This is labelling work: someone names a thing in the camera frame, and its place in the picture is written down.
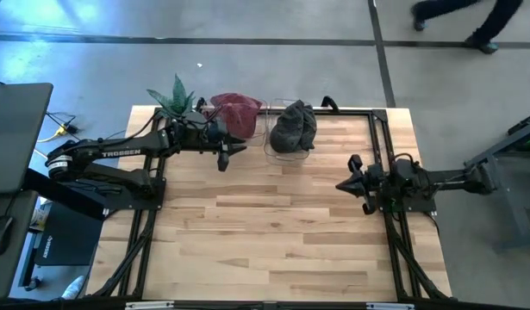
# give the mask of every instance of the concrete floor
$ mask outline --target concrete floor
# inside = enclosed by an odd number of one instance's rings
[[[413,32],[413,0],[377,0],[385,40],[462,40],[493,1]],[[93,34],[177,38],[373,40],[366,0],[6,0],[0,34]],[[500,41],[530,42],[530,0]],[[530,49],[485,56],[454,48],[385,49],[397,107],[410,108],[428,169],[454,169],[530,115]],[[83,137],[122,130],[145,89],[171,88],[174,73],[197,96],[239,91],[265,99],[324,95],[340,105],[385,107],[374,46],[78,44],[0,41],[0,79],[53,83],[50,111],[78,115]],[[45,121],[41,137],[55,130]],[[63,139],[39,145],[52,150]],[[33,166],[42,169],[41,161]],[[439,193],[441,244],[455,297],[530,307],[530,249],[495,253],[513,234],[495,195]],[[52,299],[86,268],[41,268],[46,286],[12,295]]]

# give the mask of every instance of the wooden tabletop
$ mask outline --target wooden tabletop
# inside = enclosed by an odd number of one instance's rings
[[[127,135],[142,127],[154,108],[134,106]],[[387,113],[395,153],[420,160],[408,109]],[[232,156],[226,172],[216,169],[212,154],[181,152],[167,159],[167,191],[153,233],[144,299],[396,299],[382,215],[364,215],[361,199],[334,187],[350,176],[351,154],[372,164],[368,122],[359,116],[317,116],[317,122],[316,148],[300,167],[270,164],[264,136]],[[258,133],[264,130],[260,125]],[[124,170],[142,165],[143,157],[119,162]],[[101,288],[123,259],[133,213],[119,211],[104,222],[87,293]],[[408,223],[416,259],[450,295],[435,226],[423,214],[408,214]],[[402,269],[409,291],[406,264]]]

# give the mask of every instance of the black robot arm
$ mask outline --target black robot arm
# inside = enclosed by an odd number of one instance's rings
[[[365,214],[373,214],[377,205],[384,212],[433,211],[429,206],[434,205],[425,202],[430,202],[440,190],[463,189],[487,195],[496,189],[484,164],[462,170],[427,171],[412,159],[399,158],[391,163],[390,172],[383,171],[380,164],[371,164],[362,172],[362,160],[355,154],[349,158],[348,166],[351,177],[335,187],[364,197]]]
[[[246,149],[239,145],[242,142],[232,138],[220,120],[206,121],[193,112],[142,137],[69,140],[48,154],[46,166],[49,177],[58,182],[84,178],[123,185],[131,192],[150,195],[153,193],[152,179],[146,170],[118,170],[93,161],[138,155],[168,158],[181,151],[213,152],[218,153],[219,171],[225,171],[229,156]]]

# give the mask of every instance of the person's leg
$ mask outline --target person's leg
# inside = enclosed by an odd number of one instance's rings
[[[472,35],[477,44],[487,44],[496,37],[517,12],[523,0],[496,0],[495,7],[485,23]]]
[[[417,21],[428,19],[451,13],[457,9],[467,8],[481,0],[427,0],[421,1],[412,6],[412,14]]]

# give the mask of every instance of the gray knit hat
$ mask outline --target gray knit hat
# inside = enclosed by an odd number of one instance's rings
[[[271,130],[271,147],[278,153],[314,149],[316,118],[312,106],[297,100],[278,117]]]

